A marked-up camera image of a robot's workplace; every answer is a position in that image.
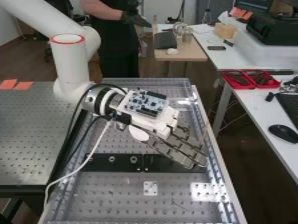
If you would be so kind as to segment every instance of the hand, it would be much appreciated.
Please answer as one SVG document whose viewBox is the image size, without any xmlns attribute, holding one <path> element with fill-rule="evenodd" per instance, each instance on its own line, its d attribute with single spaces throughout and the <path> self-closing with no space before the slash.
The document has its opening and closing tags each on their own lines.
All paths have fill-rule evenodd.
<svg viewBox="0 0 298 224">
<path fill-rule="evenodd" d="M 138 5 L 139 5 L 138 0 L 129 0 L 127 1 L 127 12 L 130 14 L 133 14 L 133 15 L 138 14 L 138 10 L 137 10 Z"/>
<path fill-rule="evenodd" d="M 141 27 L 151 28 L 151 24 L 138 14 L 133 15 L 129 12 L 122 12 L 119 20 L 123 24 L 135 24 Z"/>
</svg>

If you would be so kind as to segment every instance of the red box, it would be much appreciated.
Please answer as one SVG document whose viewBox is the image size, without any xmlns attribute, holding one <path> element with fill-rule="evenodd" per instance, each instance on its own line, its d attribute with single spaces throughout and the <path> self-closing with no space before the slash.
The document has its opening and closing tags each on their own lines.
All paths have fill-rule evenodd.
<svg viewBox="0 0 298 224">
<path fill-rule="evenodd" d="M 254 89 L 255 82 L 248 78 L 240 70 L 224 70 L 220 76 L 234 89 Z"/>
<path fill-rule="evenodd" d="M 243 70 L 244 74 L 254 81 L 255 87 L 259 89 L 279 88 L 280 83 L 272 78 L 272 76 L 262 70 Z"/>
</svg>

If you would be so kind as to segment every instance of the robotic hand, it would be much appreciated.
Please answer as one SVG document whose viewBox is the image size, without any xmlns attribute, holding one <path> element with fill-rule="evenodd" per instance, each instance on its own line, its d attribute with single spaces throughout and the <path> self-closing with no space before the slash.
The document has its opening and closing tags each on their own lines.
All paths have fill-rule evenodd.
<svg viewBox="0 0 298 224">
<path fill-rule="evenodd" d="M 123 95 L 99 86 L 87 92 L 82 107 L 99 116 L 111 116 L 119 130 L 127 127 L 135 140 L 185 168 L 206 166 L 203 141 L 190 136 L 189 126 L 178 121 L 179 112 L 169 106 L 165 95 L 145 90 Z"/>
</svg>

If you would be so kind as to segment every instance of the screw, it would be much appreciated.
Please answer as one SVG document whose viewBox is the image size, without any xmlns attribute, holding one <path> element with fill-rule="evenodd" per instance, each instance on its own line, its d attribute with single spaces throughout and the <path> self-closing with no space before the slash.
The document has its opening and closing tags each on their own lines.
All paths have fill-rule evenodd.
<svg viewBox="0 0 298 224">
<path fill-rule="evenodd" d="M 135 163 L 137 163 L 137 157 L 135 157 L 135 156 L 131 156 L 131 157 L 130 157 L 130 163 L 131 163 L 131 164 L 135 164 Z"/>
<path fill-rule="evenodd" d="M 115 160 L 114 156 L 110 156 L 110 157 L 109 157 L 109 162 L 113 163 L 114 160 Z"/>
</svg>

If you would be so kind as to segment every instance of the white robotic arm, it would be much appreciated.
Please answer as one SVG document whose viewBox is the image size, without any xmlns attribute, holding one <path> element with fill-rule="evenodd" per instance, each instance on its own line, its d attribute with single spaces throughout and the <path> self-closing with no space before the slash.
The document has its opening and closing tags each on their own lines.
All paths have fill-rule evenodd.
<svg viewBox="0 0 298 224">
<path fill-rule="evenodd" d="M 145 90 L 123 94 L 103 85 L 89 88 L 87 61 L 99 47 L 95 30 L 81 27 L 44 0 L 0 0 L 0 6 L 49 37 L 58 76 L 54 95 L 73 104 L 83 96 L 82 108 L 111 117 L 119 129 L 127 126 L 134 139 L 185 168 L 204 167 L 203 141 L 190 136 L 166 96 Z"/>
<path fill-rule="evenodd" d="M 82 107 L 99 116 L 110 116 L 118 129 L 127 126 L 134 139 L 185 168 L 206 166 L 203 139 L 190 136 L 189 126 L 178 120 L 179 112 L 169 106 L 165 95 L 146 90 L 123 94 L 102 86 L 87 92 Z"/>
</svg>

